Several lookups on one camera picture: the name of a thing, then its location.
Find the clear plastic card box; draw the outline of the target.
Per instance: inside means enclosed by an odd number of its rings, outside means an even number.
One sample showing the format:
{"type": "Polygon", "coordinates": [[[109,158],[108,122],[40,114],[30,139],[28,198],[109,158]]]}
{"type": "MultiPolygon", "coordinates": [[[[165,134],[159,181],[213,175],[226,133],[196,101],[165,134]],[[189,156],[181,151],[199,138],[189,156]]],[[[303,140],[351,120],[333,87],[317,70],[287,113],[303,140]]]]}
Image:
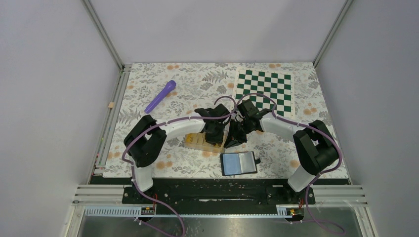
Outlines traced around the clear plastic card box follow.
{"type": "Polygon", "coordinates": [[[184,146],[186,148],[200,150],[203,152],[211,153],[224,153],[225,148],[223,143],[221,144],[210,144],[205,140],[205,133],[190,133],[186,134],[183,140],[184,146]]]}

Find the black leather card holder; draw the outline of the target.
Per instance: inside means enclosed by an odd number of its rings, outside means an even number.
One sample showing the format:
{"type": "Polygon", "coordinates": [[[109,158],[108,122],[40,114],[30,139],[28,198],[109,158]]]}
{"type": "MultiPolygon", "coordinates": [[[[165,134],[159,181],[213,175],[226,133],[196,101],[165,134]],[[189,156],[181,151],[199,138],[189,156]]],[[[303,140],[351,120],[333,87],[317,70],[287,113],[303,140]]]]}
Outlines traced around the black leather card holder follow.
{"type": "Polygon", "coordinates": [[[220,155],[222,176],[236,176],[257,173],[261,161],[254,152],[224,153],[220,155]]]}

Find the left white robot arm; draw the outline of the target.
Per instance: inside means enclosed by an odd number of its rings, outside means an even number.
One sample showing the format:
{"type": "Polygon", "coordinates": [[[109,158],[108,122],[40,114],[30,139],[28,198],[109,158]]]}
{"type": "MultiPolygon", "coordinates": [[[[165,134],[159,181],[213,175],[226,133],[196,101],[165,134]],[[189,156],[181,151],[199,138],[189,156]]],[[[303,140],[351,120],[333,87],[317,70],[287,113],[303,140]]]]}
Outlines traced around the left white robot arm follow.
{"type": "Polygon", "coordinates": [[[134,196],[142,203],[153,198],[152,164],[167,140],[191,133],[205,133],[210,139],[222,139],[231,112],[222,104],[215,108],[198,108],[187,117],[157,121],[146,115],[124,139],[122,160],[130,163],[134,196]]]}

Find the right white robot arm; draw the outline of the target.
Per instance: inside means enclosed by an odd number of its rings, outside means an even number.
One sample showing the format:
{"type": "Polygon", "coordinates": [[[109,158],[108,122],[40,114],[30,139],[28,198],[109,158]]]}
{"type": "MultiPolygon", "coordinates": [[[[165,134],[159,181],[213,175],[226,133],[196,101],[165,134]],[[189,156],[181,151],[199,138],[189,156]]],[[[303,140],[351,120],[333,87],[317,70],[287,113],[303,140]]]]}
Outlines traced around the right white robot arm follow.
{"type": "Polygon", "coordinates": [[[302,190],[315,182],[327,167],[335,161],[341,164],[342,152],[322,121],[298,123],[276,116],[270,109],[260,110],[251,100],[241,102],[238,110],[243,119],[230,121],[225,148],[246,143],[247,135],[253,131],[293,140],[300,165],[288,179],[289,186],[283,190],[287,202],[298,202],[303,197],[302,190]]]}

